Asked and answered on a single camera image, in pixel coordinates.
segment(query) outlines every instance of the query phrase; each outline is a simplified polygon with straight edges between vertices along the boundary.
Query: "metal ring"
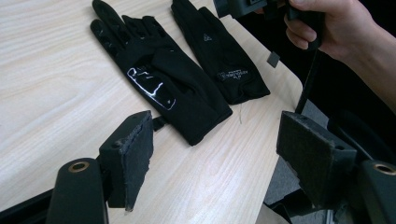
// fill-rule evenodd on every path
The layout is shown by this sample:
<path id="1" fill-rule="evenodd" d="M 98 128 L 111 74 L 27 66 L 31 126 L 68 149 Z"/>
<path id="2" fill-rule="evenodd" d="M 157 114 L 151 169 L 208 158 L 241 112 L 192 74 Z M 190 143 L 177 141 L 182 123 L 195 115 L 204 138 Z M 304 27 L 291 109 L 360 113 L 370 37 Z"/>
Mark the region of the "metal ring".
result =
<path id="1" fill-rule="evenodd" d="M 69 172 L 70 173 L 78 173 L 78 172 L 86 170 L 89 166 L 90 166 L 90 163 L 87 161 L 78 161 L 78 162 L 73 163 L 72 165 L 69 166 Z"/>
<path id="2" fill-rule="evenodd" d="M 385 175 L 396 175 L 396 170 L 391 167 L 388 167 L 385 164 L 377 163 L 374 165 L 374 168 Z"/>

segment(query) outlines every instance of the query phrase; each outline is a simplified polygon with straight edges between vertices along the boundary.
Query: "table surface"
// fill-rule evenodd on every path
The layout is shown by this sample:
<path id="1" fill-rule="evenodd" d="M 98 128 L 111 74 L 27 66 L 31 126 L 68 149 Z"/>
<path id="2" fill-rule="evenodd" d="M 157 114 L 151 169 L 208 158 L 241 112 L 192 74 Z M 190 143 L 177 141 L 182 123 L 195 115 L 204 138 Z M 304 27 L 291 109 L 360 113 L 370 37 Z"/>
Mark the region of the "table surface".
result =
<path id="1" fill-rule="evenodd" d="M 157 21 L 192 57 L 171 1 L 107 0 L 119 14 Z M 192 1 L 215 13 L 212 0 Z M 94 38 L 87 0 L 0 2 L 0 211 L 52 189 L 59 168 L 96 158 L 130 115 L 151 110 Z M 109 209 L 110 223 L 254 223 L 276 166 L 282 110 L 302 91 L 283 64 L 230 16 L 229 32 L 272 92 L 233 105 L 233 115 L 195 147 L 171 126 L 154 134 L 154 154 L 134 211 Z"/>

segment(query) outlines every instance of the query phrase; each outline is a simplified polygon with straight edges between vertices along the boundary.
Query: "black strap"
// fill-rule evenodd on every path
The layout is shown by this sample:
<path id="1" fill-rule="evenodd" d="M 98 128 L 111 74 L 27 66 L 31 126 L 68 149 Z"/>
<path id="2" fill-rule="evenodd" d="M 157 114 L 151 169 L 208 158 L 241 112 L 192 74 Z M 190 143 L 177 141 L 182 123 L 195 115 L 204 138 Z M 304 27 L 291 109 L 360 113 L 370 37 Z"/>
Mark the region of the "black strap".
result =
<path id="1" fill-rule="evenodd" d="M 306 101 L 308 100 L 309 93 L 311 92 L 312 86 L 314 85 L 315 76 L 318 72 L 319 61 L 322 52 L 320 50 L 315 51 L 314 59 L 312 60 L 311 68 L 309 69 L 308 77 L 306 78 L 303 92 L 301 93 L 300 100 L 297 104 L 297 108 L 295 113 L 301 114 L 303 113 L 304 106 Z"/>
<path id="2" fill-rule="evenodd" d="M 154 132 L 157 132 L 158 130 L 160 130 L 167 123 L 168 123 L 168 120 L 166 120 L 163 116 L 159 116 L 158 118 L 153 119 L 152 126 L 154 129 Z"/>

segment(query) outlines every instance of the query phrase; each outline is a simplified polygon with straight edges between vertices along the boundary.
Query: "black glove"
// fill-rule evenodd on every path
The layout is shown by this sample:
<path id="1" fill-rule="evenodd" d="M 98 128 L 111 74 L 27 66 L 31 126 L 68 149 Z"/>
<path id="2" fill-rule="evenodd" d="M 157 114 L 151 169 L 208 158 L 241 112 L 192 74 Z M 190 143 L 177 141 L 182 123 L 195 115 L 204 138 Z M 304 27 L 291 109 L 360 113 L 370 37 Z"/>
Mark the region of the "black glove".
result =
<path id="1" fill-rule="evenodd" d="M 230 105 L 270 94 L 253 61 L 206 7 L 174 0 L 172 10 L 199 64 Z"/>
<path id="2" fill-rule="evenodd" d="M 96 38 L 147 101 L 196 145 L 233 113 L 219 90 L 153 17 L 122 16 L 100 0 L 91 24 Z"/>

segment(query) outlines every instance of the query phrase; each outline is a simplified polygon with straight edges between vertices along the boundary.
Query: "black handle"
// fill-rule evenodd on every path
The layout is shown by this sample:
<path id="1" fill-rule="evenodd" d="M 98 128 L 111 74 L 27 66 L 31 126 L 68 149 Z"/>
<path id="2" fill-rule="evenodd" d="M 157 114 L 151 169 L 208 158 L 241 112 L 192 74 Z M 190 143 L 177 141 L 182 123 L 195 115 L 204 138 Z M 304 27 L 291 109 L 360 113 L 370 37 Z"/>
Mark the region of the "black handle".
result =
<path id="1" fill-rule="evenodd" d="M 289 0 L 286 0 L 286 14 L 289 21 L 300 20 L 317 32 L 317 38 L 312 42 L 308 42 L 307 50 L 318 49 L 321 45 L 324 13 L 316 11 L 301 11 L 292 7 Z"/>

